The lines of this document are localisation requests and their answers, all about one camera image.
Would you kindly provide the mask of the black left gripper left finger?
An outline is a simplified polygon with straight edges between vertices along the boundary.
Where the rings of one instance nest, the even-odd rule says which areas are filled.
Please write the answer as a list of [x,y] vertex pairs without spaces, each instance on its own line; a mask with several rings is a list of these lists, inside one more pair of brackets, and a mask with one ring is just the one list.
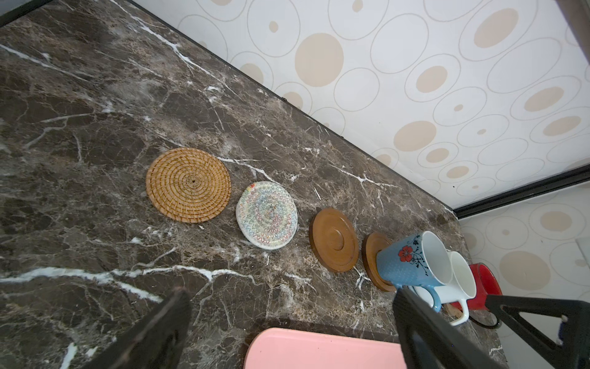
[[191,322],[191,299],[176,288],[86,368],[176,368]]

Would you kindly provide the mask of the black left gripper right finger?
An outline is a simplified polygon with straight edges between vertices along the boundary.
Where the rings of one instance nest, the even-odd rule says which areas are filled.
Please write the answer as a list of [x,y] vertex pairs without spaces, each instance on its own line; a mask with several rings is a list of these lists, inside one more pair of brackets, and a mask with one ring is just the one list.
[[399,288],[393,313],[408,368],[500,368],[408,288]]

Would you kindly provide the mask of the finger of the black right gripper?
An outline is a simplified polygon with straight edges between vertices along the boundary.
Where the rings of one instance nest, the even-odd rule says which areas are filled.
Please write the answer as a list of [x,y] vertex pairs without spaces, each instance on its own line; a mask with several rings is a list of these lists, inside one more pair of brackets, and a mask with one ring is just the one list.
[[486,307],[550,367],[589,367],[588,302],[490,295]]

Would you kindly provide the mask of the white mug back row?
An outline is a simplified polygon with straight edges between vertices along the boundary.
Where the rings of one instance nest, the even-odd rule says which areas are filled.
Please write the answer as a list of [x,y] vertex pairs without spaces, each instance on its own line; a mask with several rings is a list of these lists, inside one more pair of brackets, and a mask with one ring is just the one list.
[[450,322],[452,326],[457,326],[467,322],[470,317],[467,301],[476,296],[476,283],[470,266],[459,252],[446,250],[446,254],[452,266],[453,278],[449,284],[433,289],[439,295],[442,304],[459,303],[462,313],[459,314],[459,318]]

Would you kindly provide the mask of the blue floral mug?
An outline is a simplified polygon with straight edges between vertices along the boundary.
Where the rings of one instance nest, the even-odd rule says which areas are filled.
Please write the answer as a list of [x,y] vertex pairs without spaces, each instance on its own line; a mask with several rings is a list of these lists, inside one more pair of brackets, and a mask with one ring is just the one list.
[[444,243],[433,232],[412,235],[377,252],[376,267],[379,276],[396,288],[427,290],[433,310],[440,312],[442,301],[435,288],[453,280],[453,268]]

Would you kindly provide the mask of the red mug black handle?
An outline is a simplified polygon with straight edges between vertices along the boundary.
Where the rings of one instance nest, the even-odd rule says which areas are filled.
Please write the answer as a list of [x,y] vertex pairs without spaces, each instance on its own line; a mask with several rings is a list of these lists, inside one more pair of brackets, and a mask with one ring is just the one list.
[[[471,311],[490,312],[486,307],[486,299],[489,295],[502,295],[499,283],[493,272],[491,272],[491,270],[483,263],[470,264],[470,270],[476,283],[476,296],[467,301],[467,306]],[[450,305],[455,309],[458,309],[458,311],[462,311],[459,302],[453,302]],[[502,326],[502,321],[500,321],[494,314],[493,317],[496,318],[496,323],[493,325],[483,324],[471,315],[469,320],[481,328],[497,330]]]

